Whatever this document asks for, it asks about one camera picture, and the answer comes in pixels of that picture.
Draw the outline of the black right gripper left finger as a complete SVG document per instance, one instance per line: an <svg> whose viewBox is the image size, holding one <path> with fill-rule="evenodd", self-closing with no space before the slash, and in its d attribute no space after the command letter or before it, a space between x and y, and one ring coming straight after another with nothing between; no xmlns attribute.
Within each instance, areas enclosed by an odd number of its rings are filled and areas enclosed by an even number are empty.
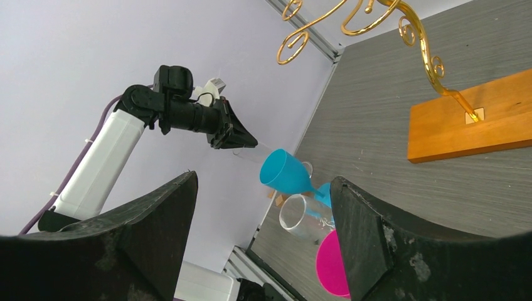
<svg viewBox="0 0 532 301"><path fill-rule="evenodd" d="M184 259L198 177L57 232L1 238L2 300L172 300Z"/></svg>

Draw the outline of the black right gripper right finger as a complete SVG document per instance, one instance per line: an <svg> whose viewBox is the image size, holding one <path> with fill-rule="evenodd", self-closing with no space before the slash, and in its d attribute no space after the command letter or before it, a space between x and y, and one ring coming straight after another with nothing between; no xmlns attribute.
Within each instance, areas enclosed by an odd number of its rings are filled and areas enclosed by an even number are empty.
<svg viewBox="0 0 532 301"><path fill-rule="evenodd" d="M531 233L448 228L338 176L333 216L352 300L530 300Z"/></svg>

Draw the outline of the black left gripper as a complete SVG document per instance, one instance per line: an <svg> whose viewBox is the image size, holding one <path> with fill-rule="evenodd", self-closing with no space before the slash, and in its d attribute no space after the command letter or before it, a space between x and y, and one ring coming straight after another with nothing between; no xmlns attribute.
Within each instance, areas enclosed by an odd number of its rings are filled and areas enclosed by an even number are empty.
<svg viewBox="0 0 532 301"><path fill-rule="evenodd" d="M163 95L159 128L166 135L171 129L208 134L213 149L255 148L258 140L243 126L225 97L211 107L192 101L192 72L183 66L162 65L154 76L153 90Z"/></svg>

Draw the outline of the pink plastic wine glass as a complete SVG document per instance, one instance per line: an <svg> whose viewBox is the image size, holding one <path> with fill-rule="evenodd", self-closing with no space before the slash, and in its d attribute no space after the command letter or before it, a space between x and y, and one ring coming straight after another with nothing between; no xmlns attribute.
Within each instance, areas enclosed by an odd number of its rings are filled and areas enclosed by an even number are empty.
<svg viewBox="0 0 532 301"><path fill-rule="evenodd" d="M350 292L336 230L321 242L316 253L316 275L322 288L329 294L350 299Z"/></svg>

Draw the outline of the blue plastic wine glass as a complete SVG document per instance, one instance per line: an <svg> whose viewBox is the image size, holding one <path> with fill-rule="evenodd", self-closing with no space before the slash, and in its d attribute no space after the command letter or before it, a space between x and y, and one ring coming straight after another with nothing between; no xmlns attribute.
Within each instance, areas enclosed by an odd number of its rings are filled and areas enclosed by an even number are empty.
<svg viewBox="0 0 532 301"><path fill-rule="evenodd" d="M261 166L259 180L284 194L313 193L318 201L331 207L330 192L314 188L303 163L284 149L274 150L267 156Z"/></svg>

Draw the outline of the clear wine glass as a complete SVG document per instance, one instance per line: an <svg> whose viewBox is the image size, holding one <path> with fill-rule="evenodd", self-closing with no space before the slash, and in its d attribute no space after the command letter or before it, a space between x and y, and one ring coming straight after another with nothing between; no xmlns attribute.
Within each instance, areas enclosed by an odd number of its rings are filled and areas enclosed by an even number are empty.
<svg viewBox="0 0 532 301"><path fill-rule="evenodd" d="M332 209L303 194L286 199L279 213L279 223L288 233L319 245L336 229Z"/></svg>

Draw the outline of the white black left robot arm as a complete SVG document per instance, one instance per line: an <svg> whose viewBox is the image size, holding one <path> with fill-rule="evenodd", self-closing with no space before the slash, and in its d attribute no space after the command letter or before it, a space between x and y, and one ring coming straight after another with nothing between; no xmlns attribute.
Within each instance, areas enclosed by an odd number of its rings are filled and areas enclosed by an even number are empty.
<svg viewBox="0 0 532 301"><path fill-rule="evenodd" d="M220 95L223 87L215 78L195 88L189 69L162 65L153 85L127 88L65 187L41 215L38 229L56 232L98 216L145 128L158 126L164 135L172 129L203 133L214 149L258 146Z"/></svg>

